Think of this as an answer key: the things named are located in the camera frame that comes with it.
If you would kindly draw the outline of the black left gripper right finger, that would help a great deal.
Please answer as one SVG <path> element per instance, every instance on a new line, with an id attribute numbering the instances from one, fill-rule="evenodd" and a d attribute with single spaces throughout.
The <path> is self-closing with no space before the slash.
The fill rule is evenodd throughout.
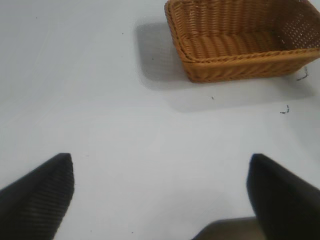
<path id="1" fill-rule="evenodd" d="M 318 240 L 320 190 L 271 158 L 252 155 L 248 197 L 268 240 Z"/>

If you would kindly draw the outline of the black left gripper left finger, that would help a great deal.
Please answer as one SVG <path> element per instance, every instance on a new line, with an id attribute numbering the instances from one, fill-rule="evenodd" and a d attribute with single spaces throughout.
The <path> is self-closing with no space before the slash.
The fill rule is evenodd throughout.
<path id="1" fill-rule="evenodd" d="M 52 240 L 75 191 L 70 153 L 59 153 L 0 191 L 2 240 Z"/>

